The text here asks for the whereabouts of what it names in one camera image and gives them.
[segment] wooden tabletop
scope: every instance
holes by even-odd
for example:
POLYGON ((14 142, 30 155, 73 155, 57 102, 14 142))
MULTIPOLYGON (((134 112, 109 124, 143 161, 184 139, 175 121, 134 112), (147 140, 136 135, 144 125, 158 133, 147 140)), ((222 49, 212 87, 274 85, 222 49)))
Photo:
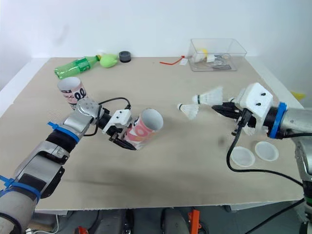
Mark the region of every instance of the wooden tabletop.
MULTIPOLYGON (((226 152, 235 127, 232 119, 200 106, 197 117, 189 121, 176 109, 178 103, 191 103, 193 95, 218 85, 224 87, 225 100, 237 96, 250 83, 259 82, 269 89, 248 62, 244 60, 236 72, 193 72, 188 64, 159 64, 175 59, 133 58, 129 63, 109 69, 96 66, 78 75, 89 97, 96 101, 126 97, 132 104, 133 117, 145 108, 155 108, 163 115, 164 127, 135 152, 117 147, 101 132, 84 137, 64 165, 59 186, 37 208, 223 205, 302 198, 302 188, 282 177, 240 174, 227 168, 226 152)), ((23 159, 46 139, 51 133, 48 121, 60 121, 72 111, 57 88, 59 80, 53 72, 72 60, 50 59, 0 118, 1 175, 12 176, 23 159)), ((113 112, 124 103, 116 101, 105 107, 113 112)), ((242 134, 237 145, 254 152, 260 140, 273 143, 280 156, 274 162, 256 156, 251 168, 276 170, 299 179, 290 139, 242 134)))

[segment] white backdrop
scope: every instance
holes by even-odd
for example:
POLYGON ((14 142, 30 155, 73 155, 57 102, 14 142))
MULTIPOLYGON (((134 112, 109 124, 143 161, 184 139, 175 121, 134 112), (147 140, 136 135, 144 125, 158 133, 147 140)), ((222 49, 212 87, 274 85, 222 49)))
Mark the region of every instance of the white backdrop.
POLYGON ((17 58, 98 51, 180 56, 190 38, 235 38, 290 90, 312 96, 311 23, 311 0, 2 0, 0 59, 12 70, 17 58))

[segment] clear plastic container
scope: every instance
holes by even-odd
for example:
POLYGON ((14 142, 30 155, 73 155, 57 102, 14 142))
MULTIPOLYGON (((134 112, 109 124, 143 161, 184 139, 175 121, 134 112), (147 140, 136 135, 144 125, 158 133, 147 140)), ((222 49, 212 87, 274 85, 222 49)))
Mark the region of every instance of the clear plastic container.
POLYGON ((191 39, 188 59, 192 71, 237 71, 246 50, 235 39, 191 39))

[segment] pink paper cup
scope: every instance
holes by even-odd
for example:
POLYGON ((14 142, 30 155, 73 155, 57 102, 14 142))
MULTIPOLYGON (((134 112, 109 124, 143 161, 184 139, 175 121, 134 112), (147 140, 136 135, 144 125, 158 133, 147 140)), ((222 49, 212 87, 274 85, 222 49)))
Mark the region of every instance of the pink paper cup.
POLYGON ((124 140, 139 150, 162 128, 163 124, 164 120, 157 110, 145 109, 127 129, 124 140))
POLYGON ((63 93, 72 109, 76 108, 77 102, 82 98, 87 98, 87 92, 81 80, 77 77, 67 77, 58 83, 58 89, 63 93))

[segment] blue strap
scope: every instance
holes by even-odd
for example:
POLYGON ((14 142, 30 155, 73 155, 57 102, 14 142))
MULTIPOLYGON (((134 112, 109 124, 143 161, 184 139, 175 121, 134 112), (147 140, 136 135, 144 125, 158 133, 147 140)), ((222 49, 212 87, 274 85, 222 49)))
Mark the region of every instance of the blue strap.
POLYGON ((286 103, 280 102, 279 106, 278 106, 278 109, 277 109, 277 114, 276 114, 276 117, 275 117, 275 121, 274 121, 273 127, 272 127, 271 132, 270 132, 270 138, 275 138, 276 137, 276 133, 278 131, 279 125, 281 123, 282 117, 283 117, 286 109, 287 109, 286 103))
POLYGON ((4 182, 4 185, 5 185, 6 188, 9 188, 11 186, 12 187, 19 187, 19 188, 22 188, 22 189, 25 189, 25 190, 28 190, 28 191, 32 192, 33 194, 36 195, 36 197, 37 197, 37 204, 38 204, 38 202, 39 202, 39 200, 41 198, 41 193, 37 189, 35 189, 34 187, 31 187, 31 186, 29 186, 27 184, 14 182, 15 180, 13 178, 8 179, 8 178, 6 178, 6 177, 4 177, 2 175, 0 175, 0 180, 2 180, 4 182))
POLYGON ((76 134, 72 133, 71 131, 65 129, 65 128, 62 128, 62 127, 59 127, 58 124, 56 123, 52 123, 52 122, 48 122, 47 123, 48 125, 50 125, 54 130, 58 130, 60 132, 63 132, 69 136, 71 136, 73 139, 75 139, 75 141, 78 143, 80 141, 79 137, 76 136, 76 134))

